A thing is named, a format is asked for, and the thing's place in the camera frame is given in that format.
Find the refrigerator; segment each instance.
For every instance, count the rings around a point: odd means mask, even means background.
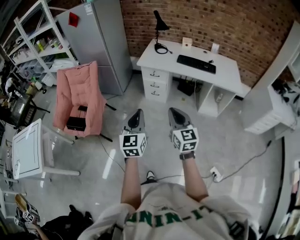
[[[69,25],[70,13],[79,17],[77,27]],[[122,95],[132,64],[119,0],[84,3],[57,18],[79,64],[97,61],[101,92]]]

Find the power strip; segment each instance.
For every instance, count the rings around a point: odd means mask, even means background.
[[[223,175],[218,171],[216,167],[213,167],[210,172],[213,174],[213,179],[216,182],[220,182],[223,179]]]

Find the black box on chair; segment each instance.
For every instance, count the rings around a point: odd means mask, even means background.
[[[85,118],[69,117],[67,121],[67,128],[70,130],[84,131],[85,130]]]

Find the lamp shade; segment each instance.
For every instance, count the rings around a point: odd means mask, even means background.
[[[157,10],[154,11],[154,15],[156,17],[157,23],[155,30],[157,31],[165,31],[169,30],[170,28],[165,24],[165,22],[161,19]]]

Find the gray floor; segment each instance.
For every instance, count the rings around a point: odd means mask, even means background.
[[[51,111],[50,114],[38,111],[36,115],[36,118],[43,118],[43,123],[49,127],[52,127],[55,94],[56,88],[52,87],[45,95],[39,93],[35,97],[38,106]],[[55,143],[55,166],[79,170],[80,176],[51,174],[46,177],[50,176],[52,182],[45,182],[43,187],[39,181],[33,180],[21,180],[21,184],[14,186],[15,189],[27,192],[27,199],[38,209],[42,224],[68,214],[69,204],[81,211],[90,211],[96,219],[105,208],[119,202],[123,171],[113,162],[105,178],[104,169],[106,164],[109,166],[110,159],[101,142],[111,157],[124,168],[124,158],[119,150],[119,134],[123,119],[137,108],[144,111],[149,137],[144,156],[139,159],[141,181],[145,180],[148,170],[153,170],[157,178],[183,174],[178,151],[168,137],[169,107],[184,110],[198,128],[200,142],[196,160],[203,177],[210,174],[209,170],[213,166],[224,176],[229,175],[252,156],[262,153],[267,141],[273,138],[272,132],[257,136],[243,130],[239,116],[242,102],[236,99],[217,119],[198,115],[194,96],[188,97],[179,92],[176,82],[173,83],[168,102],[162,104],[145,99],[142,76],[134,75],[125,94],[109,99],[108,103],[118,109],[114,112],[106,108],[104,113],[103,133],[110,136],[113,143],[97,136],[79,139],[74,145],[61,141]],[[8,125],[6,128],[4,138],[11,140],[15,130]],[[280,171],[281,142],[277,141],[263,156],[254,159],[234,176],[218,184],[213,183],[211,178],[205,179],[205,183],[210,195],[232,196],[265,228],[277,197]],[[184,184],[183,177],[166,178],[162,181]]]

